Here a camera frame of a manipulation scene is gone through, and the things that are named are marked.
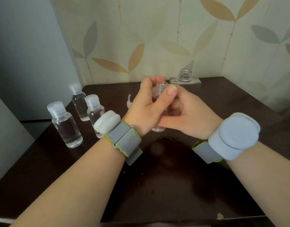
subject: table surface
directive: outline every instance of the table surface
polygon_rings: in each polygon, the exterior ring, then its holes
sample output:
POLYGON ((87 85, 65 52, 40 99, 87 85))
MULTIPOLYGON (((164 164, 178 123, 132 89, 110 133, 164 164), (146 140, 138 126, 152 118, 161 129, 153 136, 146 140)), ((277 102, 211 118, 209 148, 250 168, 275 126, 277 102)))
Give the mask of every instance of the table surface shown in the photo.
MULTIPOLYGON (((260 141, 290 159, 290 122, 224 77, 202 78, 197 93, 220 117, 245 113, 261 125, 260 141)), ((121 117, 128 94, 135 97, 140 83, 88 85, 105 110, 121 117)), ((51 183, 97 141, 90 121, 82 122, 71 102, 83 143, 66 147, 52 124, 0 180, 0 217, 18 217, 51 183)), ((262 216, 264 213, 226 163, 205 164, 192 150, 197 141, 177 130, 150 132, 140 144, 141 157, 126 163, 111 194, 102 222, 153 223, 262 216)))

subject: wall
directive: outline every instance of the wall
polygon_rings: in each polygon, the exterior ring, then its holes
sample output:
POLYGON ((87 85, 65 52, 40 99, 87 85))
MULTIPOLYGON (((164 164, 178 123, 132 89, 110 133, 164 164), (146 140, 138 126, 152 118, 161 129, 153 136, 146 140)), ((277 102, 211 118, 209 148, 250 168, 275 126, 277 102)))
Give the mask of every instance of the wall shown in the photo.
POLYGON ((34 142, 0 99, 0 178, 34 142))
POLYGON ((49 119, 71 101, 77 71, 50 0, 0 0, 0 98, 18 120, 49 119))
POLYGON ((290 119, 290 0, 54 0, 85 84, 227 79, 290 119))

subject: bottle cap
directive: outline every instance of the bottle cap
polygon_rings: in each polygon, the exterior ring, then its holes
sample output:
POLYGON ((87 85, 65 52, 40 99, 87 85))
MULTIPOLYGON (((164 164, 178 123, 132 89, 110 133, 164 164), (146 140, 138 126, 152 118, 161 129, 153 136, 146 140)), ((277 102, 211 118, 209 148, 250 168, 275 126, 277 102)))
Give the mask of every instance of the bottle cap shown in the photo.
POLYGON ((72 83, 68 85, 68 87, 73 95, 79 95, 82 93, 82 86, 80 83, 72 83))
POLYGON ((87 107, 90 110, 97 109, 98 107, 101 106, 100 101, 99 101, 99 97, 97 95, 86 96, 85 101, 86 101, 87 107))
POLYGON ((66 109, 63 103, 60 101, 47 105, 47 110, 50 112, 53 118, 60 118, 66 114, 66 109))

